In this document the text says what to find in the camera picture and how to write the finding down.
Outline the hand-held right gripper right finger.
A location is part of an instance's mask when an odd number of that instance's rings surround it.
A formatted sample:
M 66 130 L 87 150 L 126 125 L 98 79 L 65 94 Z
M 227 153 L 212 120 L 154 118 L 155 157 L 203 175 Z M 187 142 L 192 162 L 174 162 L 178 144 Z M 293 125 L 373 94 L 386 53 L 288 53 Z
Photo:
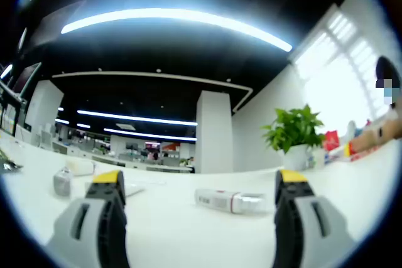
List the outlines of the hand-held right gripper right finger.
M 273 267 L 337 267 L 354 241 L 341 212 L 313 192 L 306 177 L 276 172 L 274 215 L 276 252 Z

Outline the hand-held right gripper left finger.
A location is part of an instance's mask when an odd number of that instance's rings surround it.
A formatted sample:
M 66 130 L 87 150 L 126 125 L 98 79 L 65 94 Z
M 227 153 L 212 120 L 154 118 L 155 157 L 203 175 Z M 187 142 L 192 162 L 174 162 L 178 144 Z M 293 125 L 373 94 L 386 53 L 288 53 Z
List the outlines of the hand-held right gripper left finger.
M 62 267 L 129 267 L 121 170 L 102 173 L 56 219 L 48 250 Z

